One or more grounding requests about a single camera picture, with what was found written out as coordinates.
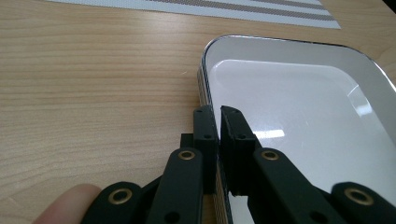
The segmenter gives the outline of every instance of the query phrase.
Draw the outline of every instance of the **wood grain surface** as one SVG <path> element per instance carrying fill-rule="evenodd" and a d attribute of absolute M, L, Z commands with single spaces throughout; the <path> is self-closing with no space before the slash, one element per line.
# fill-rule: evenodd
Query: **wood grain surface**
<path fill-rule="evenodd" d="M 30 223 L 65 190 L 159 176 L 199 105 L 219 35 L 346 45 L 396 83 L 396 16 L 380 0 L 321 0 L 342 29 L 0 1 L 0 223 Z M 204 223 L 216 223 L 205 197 Z"/>

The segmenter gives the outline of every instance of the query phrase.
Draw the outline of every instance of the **gray stripe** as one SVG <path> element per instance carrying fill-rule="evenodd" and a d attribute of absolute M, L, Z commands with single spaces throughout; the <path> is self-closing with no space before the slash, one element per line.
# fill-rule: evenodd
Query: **gray stripe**
<path fill-rule="evenodd" d="M 263 3 L 272 3 L 272 4 L 283 5 L 283 6 L 289 6 L 289 7 L 307 7 L 307 8 L 312 8 L 312 9 L 326 10 L 321 5 L 315 5 L 315 4 L 309 4 L 309 3 L 291 2 L 291 1 L 285 1 L 285 0 L 250 0 L 250 1 L 263 2 Z"/>
<path fill-rule="evenodd" d="M 204 0 L 146 0 L 146 1 L 179 4 L 179 5 L 192 6 L 192 7 L 214 7 L 214 8 L 229 9 L 236 11 L 256 12 L 256 13 L 270 14 L 277 16 L 304 18 L 304 19 L 310 19 L 316 21 L 334 21 L 332 16 L 328 16 L 328 15 L 318 15 L 312 13 L 287 11 L 287 10 L 273 9 L 267 7 L 241 6 L 237 4 L 210 2 Z"/>

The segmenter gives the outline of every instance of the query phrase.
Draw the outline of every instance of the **striped mat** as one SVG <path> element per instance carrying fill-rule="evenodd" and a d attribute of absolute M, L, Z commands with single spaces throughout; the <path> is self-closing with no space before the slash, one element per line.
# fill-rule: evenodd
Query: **striped mat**
<path fill-rule="evenodd" d="M 340 29 L 319 0 L 49 0 Z"/>

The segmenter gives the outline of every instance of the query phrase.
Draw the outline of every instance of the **wooden table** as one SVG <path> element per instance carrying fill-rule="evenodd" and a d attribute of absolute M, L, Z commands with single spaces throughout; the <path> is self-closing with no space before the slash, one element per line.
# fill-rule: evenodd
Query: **wooden table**
<path fill-rule="evenodd" d="M 0 223 L 30 223 L 76 184 L 159 176 L 199 105 L 196 71 L 219 35 L 340 44 L 396 83 L 396 16 L 380 0 L 321 0 L 341 30 L 0 1 Z M 205 197 L 205 223 L 216 223 Z"/>

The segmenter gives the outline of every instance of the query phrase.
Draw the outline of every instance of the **white tray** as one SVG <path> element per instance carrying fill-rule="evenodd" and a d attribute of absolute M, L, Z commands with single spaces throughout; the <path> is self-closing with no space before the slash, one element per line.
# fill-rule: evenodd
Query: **white tray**
<path fill-rule="evenodd" d="M 236 107 L 262 146 L 283 151 L 313 185 L 352 181 L 396 205 L 396 91 L 367 56 L 229 35 L 206 47 L 198 78 L 218 128 L 220 107 Z M 229 200 L 233 223 L 253 223 L 245 197 Z"/>

